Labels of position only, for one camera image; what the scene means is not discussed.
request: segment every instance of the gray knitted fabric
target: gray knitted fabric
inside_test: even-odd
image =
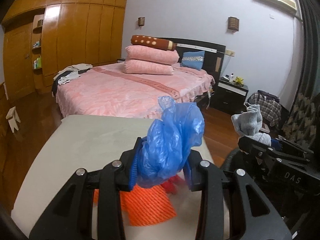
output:
[[[248,136],[256,141],[271,146],[271,137],[267,133],[260,133],[262,127],[262,115],[260,113],[259,105],[250,105],[244,103],[247,107],[247,112],[242,114],[234,114],[231,116],[233,127],[237,134]]]

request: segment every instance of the wall switch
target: wall switch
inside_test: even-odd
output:
[[[231,57],[234,57],[236,53],[232,50],[226,49],[224,54],[231,56]]]

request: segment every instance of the patterned curtain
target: patterned curtain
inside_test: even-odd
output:
[[[298,93],[287,123],[285,137],[304,148],[316,138],[314,97],[320,92],[320,16],[310,0],[299,0],[304,29],[304,57]]]

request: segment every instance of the red stripe on bedspread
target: red stripe on bedspread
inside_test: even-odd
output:
[[[109,71],[109,70],[105,70],[99,67],[94,67],[93,68],[95,71],[97,72],[101,72],[107,75],[111,75],[111,76],[115,76],[115,77],[120,77],[120,78],[125,78],[131,81],[135,81],[141,84],[145,84],[147,86],[150,86],[152,88],[158,89],[159,91],[162,91],[164,93],[167,93],[169,96],[171,96],[173,99],[178,99],[180,98],[180,93],[179,91],[167,87],[164,84],[161,84],[159,82],[153,81],[153,80],[149,80],[149,79],[145,79],[145,78],[140,78],[140,77],[136,77],[136,76],[131,76],[130,74],[124,74],[124,73],[117,73],[117,72],[113,72],[113,71]]]

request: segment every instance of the yellow plush toy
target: yellow plush toy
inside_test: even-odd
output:
[[[241,77],[236,77],[236,79],[235,79],[235,83],[237,84],[237,85],[240,85],[240,86],[243,86],[243,78],[241,78]]]

